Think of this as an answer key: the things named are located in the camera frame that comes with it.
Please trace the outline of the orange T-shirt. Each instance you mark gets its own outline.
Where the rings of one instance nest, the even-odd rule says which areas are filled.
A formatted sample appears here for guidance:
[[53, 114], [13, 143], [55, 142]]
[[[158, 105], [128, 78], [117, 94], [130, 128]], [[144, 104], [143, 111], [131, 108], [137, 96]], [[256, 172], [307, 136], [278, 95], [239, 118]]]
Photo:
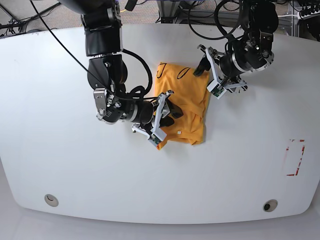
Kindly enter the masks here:
[[154, 94], [159, 95], [168, 90], [174, 94], [169, 100], [181, 108], [183, 116], [175, 119], [171, 126], [163, 127], [166, 133], [164, 141], [157, 145], [161, 150], [168, 141], [198, 145], [204, 141], [204, 118], [209, 104], [210, 92], [207, 85], [210, 73], [194, 75], [194, 69], [181, 65], [161, 62], [157, 67], [154, 80]]

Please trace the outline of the white power strip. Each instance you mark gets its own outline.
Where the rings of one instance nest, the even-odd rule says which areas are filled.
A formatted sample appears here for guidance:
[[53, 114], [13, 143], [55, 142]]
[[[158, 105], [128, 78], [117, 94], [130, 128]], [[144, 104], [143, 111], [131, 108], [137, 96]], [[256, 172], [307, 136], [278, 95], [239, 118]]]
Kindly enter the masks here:
[[306, 19], [310, 19], [310, 18], [313, 18], [313, 17], [317, 17], [320, 15], [320, 9], [319, 8], [305, 8], [305, 9], [302, 9], [297, 18], [300, 19], [300, 20], [306, 20]]

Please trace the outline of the red tape rectangle marking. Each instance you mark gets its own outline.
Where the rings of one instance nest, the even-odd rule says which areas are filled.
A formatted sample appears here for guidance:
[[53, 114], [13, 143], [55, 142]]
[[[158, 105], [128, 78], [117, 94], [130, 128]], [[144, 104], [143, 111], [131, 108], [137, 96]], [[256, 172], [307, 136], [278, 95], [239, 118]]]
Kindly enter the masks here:
[[288, 177], [297, 176], [300, 170], [305, 152], [306, 141], [304, 139], [290, 139], [285, 150], [283, 171]]

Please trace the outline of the aluminium frame stand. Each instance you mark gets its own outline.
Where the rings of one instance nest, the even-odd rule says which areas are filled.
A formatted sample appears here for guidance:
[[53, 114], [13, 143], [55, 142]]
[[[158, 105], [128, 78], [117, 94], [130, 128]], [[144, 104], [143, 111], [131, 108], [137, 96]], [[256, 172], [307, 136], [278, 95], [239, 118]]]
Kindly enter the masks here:
[[[159, 22], [162, 24], [187, 24], [188, 19], [196, 25], [214, 25], [214, 12], [220, 0], [157, 0]], [[239, 2], [230, 0], [219, 10], [220, 22], [235, 23], [239, 13]]]

